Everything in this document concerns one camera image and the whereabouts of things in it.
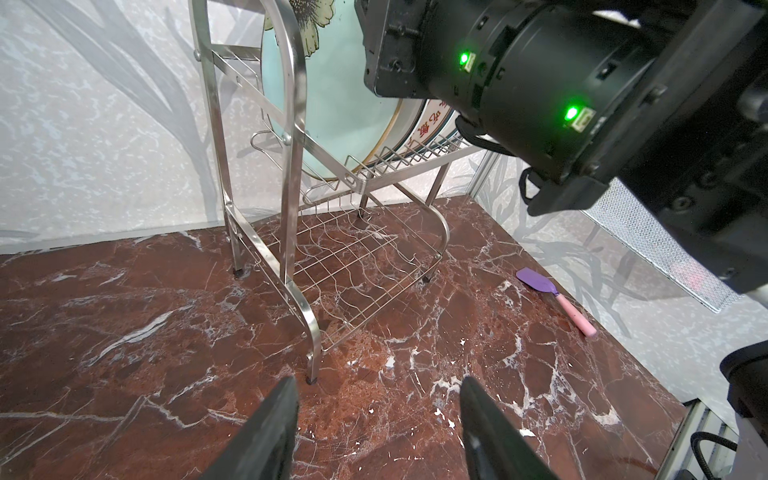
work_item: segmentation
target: marble surface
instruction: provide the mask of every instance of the marble surface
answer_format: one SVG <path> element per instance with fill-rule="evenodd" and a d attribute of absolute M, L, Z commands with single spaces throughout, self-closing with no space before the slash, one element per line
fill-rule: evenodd
<path fill-rule="evenodd" d="M 294 476 L 466 478 L 469 374 L 562 480 L 652 479 L 685 408 L 519 283 L 543 269 L 479 205 L 438 208 L 452 238 L 432 281 L 299 382 Z M 227 250 L 213 228 L 0 257 L 0 477 L 195 478 L 279 378 L 302 379 L 299 323 Z"/>
<path fill-rule="evenodd" d="M 743 297 L 712 313 L 582 212 L 530 217 L 527 165 L 503 157 L 478 202 L 681 402 L 701 399 L 736 429 L 720 373 L 726 355 L 768 339 L 768 310 Z"/>

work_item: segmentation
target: metal rack frame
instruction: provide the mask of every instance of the metal rack frame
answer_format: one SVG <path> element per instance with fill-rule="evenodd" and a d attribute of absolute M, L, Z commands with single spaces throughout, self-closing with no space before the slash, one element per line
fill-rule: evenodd
<path fill-rule="evenodd" d="M 354 157 L 348 157 L 345 164 L 338 162 L 306 133 L 306 64 L 299 25 L 290 3 L 288 0 L 261 2 L 272 19 L 280 46 L 285 91 L 283 110 L 263 94 L 259 48 L 211 42 L 207 0 L 190 0 L 194 56 L 202 71 L 234 272 L 242 273 L 245 256 L 251 255 L 298 317 L 309 344 L 307 381 L 314 383 L 322 354 L 362 328 L 415 282 L 429 278 L 449 241 L 448 224 L 432 203 L 450 163 L 480 149 L 460 137 L 438 135 L 427 144 L 410 144 L 404 151 L 383 148 L 367 164 Z M 257 66 L 252 68 L 249 62 Z M 233 200 L 217 68 L 244 88 L 263 114 L 284 132 L 278 135 L 272 130 L 258 131 L 251 137 L 251 146 L 265 153 L 283 172 L 280 214 L 261 220 L 255 227 Z M 261 134 L 273 135 L 280 142 L 282 161 L 276 161 L 254 143 Z M 333 172 L 337 180 L 318 180 L 320 175 L 302 172 L 305 148 Z M 350 170 L 346 166 L 350 163 L 357 167 Z M 439 171 L 426 199 L 400 184 L 435 168 Z M 302 188 L 303 175 L 308 180 L 304 182 L 309 184 L 308 188 Z M 372 194 L 389 185 L 437 220 L 440 225 L 437 242 L 425 240 Z M 359 196 L 359 207 L 345 209 L 342 202 L 345 196 L 349 196 L 350 204 Z M 368 208 L 369 201 L 376 208 Z M 338 280 L 341 279 L 353 286 L 340 288 Z M 325 329 L 320 328 L 313 306 L 322 319 L 329 321 Z"/>

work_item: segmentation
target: red marble countertop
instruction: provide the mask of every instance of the red marble countertop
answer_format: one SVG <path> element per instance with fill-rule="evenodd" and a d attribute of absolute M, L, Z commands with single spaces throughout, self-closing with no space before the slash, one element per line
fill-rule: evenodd
<path fill-rule="evenodd" d="M 585 339 L 518 282 L 544 270 L 482 208 L 438 208 L 452 236 L 432 281 L 299 382 L 294 475 L 467 478 L 469 374 L 562 480 L 651 480 L 685 408 L 604 329 Z M 221 228 L 0 257 L 0 478 L 197 477 L 306 368 L 266 277 L 230 269 Z"/>

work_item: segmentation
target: green led light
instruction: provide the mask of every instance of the green led light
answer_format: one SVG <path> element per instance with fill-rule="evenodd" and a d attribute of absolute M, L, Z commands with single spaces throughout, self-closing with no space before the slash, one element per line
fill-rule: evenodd
<path fill-rule="evenodd" d="M 576 115 L 578 115 L 578 108 L 570 107 L 568 111 L 565 112 L 565 120 L 573 120 L 576 118 Z"/>

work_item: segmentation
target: light blue plate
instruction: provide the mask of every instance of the light blue plate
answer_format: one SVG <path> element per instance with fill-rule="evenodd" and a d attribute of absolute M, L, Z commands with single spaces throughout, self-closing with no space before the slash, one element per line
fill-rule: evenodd
<path fill-rule="evenodd" d="M 306 59 L 306 131 L 350 170 L 364 162 L 385 140 L 398 112 L 397 98 L 379 98 L 363 84 L 366 55 L 353 0 L 336 0 L 336 13 L 318 28 L 319 48 Z M 261 74 L 264 94 L 283 109 L 283 69 L 274 30 L 264 32 Z M 272 123 L 275 132 L 282 129 Z M 303 170 L 313 177 L 333 179 L 314 156 L 304 151 Z"/>

